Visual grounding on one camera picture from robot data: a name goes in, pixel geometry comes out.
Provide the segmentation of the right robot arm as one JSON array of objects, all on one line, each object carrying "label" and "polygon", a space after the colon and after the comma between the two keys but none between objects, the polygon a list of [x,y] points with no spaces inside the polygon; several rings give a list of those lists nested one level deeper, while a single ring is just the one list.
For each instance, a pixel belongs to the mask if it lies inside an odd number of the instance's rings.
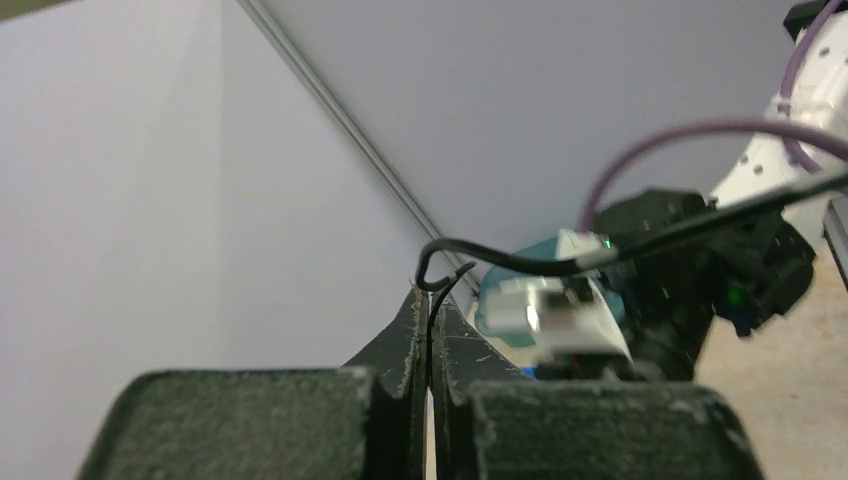
[{"label": "right robot arm", "polygon": [[[816,173],[847,167],[846,153],[831,151],[847,138],[847,5],[797,5],[785,27],[796,48],[765,119],[658,133],[616,159],[593,187],[578,226],[608,235],[625,256],[601,277],[623,298],[629,351],[576,356],[584,377],[688,381],[715,317],[747,337],[808,290],[830,198],[847,190],[798,189]],[[601,206],[642,154],[689,136],[746,132],[750,143],[707,197],[649,190]]]}]

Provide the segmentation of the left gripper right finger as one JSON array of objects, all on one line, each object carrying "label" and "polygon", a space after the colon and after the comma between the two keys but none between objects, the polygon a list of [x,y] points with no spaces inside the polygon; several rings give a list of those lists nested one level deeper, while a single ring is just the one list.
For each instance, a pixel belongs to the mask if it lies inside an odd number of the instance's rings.
[{"label": "left gripper right finger", "polygon": [[760,479],[716,391],[688,382],[538,381],[452,299],[431,329],[440,479]]}]

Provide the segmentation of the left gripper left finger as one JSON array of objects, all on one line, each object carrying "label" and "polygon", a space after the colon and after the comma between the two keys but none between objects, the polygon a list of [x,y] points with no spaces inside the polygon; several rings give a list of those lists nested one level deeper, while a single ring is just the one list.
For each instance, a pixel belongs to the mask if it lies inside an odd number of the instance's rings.
[{"label": "left gripper left finger", "polygon": [[82,479],[421,479],[429,297],[337,368],[170,370],[116,398]]}]

